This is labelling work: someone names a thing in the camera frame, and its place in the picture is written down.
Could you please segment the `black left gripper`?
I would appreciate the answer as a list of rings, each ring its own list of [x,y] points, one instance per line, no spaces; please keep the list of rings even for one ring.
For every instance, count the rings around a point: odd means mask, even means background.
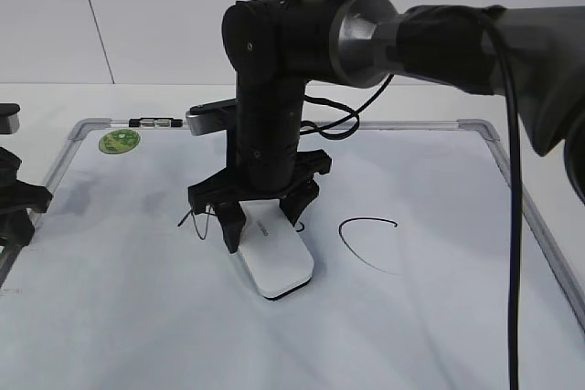
[[[28,210],[44,214],[53,194],[45,186],[17,178],[22,161],[1,148],[1,245],[27,246],[35,234]]]

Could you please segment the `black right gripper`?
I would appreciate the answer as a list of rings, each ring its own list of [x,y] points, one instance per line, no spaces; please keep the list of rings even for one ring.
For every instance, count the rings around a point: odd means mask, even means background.
[[[239,202],[281,198],[279,207],[292,226],[303,211],[319,196],[315,174],[328,174],[332,158],[324,150],[298,152],[287,185],[278,189],[256,189],[245,183],[239,173],[228,167],[206,180],[188,187],[188,203],[194,214],[202,214],[215,205],[215,214],[222,229],[229,253],[239,248],[246,216]]]

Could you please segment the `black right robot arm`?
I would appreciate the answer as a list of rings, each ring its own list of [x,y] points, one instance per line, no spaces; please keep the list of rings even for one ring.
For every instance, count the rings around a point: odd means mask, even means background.
[[[323,151],[300,152],[309,82],[368,89],[399,75],[475,95],[516,97],[533,150],[565,146],[575,192],[584,192],[584,10],[485,8],[389,0],[249,0],[222,20],[236,96],[195,106],[192,132],[227,134],[223,170],[188,190],[192,211],[215,211],[235,252],[244,201],[276,199],[291,222],[317,197]]]

